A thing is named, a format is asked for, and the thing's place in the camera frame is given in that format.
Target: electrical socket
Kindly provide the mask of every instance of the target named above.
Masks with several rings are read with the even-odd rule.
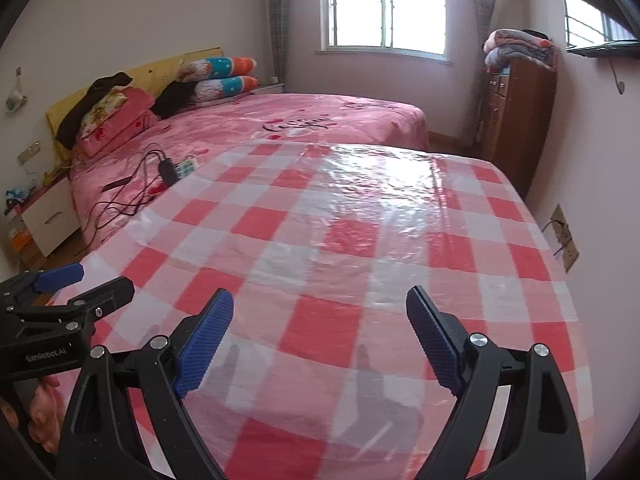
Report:
[[[578,252],[578,247],[575,245],[571,229],[569,229],[569,222],[566,221],[559,204],[551,215],[551,220],[553,221],[551,225],[556,234],[556,239],[560,246],[563,247],[562,263],[564,264],[564,270],[565,272],[569,272],[569,269],[574,266],[575,261],[578,259],[578,256],[580,256],[580,253]]]
[[[40,143],[34,142],[31,146],[29,146],[26,150],[24,150],[20,155],[18,155],[18,164],[23,166],[25,162],[31,160],[34,156],[40,153]]]

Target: brown wardrobe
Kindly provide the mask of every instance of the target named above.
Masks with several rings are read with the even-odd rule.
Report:
[[[545,145],[556,97],[556,74],[514,58],[488,77],[479,156],[494,163],[526,197]]]

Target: window sill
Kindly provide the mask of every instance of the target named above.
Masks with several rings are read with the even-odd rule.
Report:
[[[438,63],[453,65],[446,56],[432,54],[431,52],[421,52],[420,50],[405,50],[404,48],[389,48],[385,46],[329,46],[323,50],[317,50],[316,54],[337,54],[337,53],[368,53],[368,54],[391,54],[393,56],[420,57],[431,59]]]

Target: silver bolt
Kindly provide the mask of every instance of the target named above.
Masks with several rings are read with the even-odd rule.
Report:
[[[100,359],[100,357],[104,355],[104,346],[94,346],[93,348],[91,348],[89,355],[94,359]]]
[[[533,351],[538,354],[540,357],[546,357],[549,355],[549,347],[547,345],[543,345],[542,343],[538,343],[533,347]]]
[[[475,334],[472,334],[469,336],[469,341],[471,341],[471,343],[475,346],[484,346],[486,345],[489,340],[487,339],[487,337],[484,334],[478,333],[476,332]]]
[[[164,348],[168,342],[169,342],[168,339],[165,338],[163,335],[157,335],[155,338],[151,340],[151,343],[149,344],[151,345],[151,348],[153,348],[154,350],[159,350],[161,348]]]

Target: checkered tablecloth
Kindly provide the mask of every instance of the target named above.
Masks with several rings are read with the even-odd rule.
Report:
[[[232,480],[411,479],[454,397],[434,380],[404,312],[422,285],[469,332],[545,342],[587,453],[591,381],[572,300],[513,187],[491,164],[381,146],[242,144],[180,181],[83,261],[58,298],[118,275],[134,301],[94,343],[138,348],[218,287],[235,317],[184,404]],[[68,395],[73,374],[63,389]],[[504,414],[500,388],[474,471]],[[136,416],[166,471],[142,398]]]

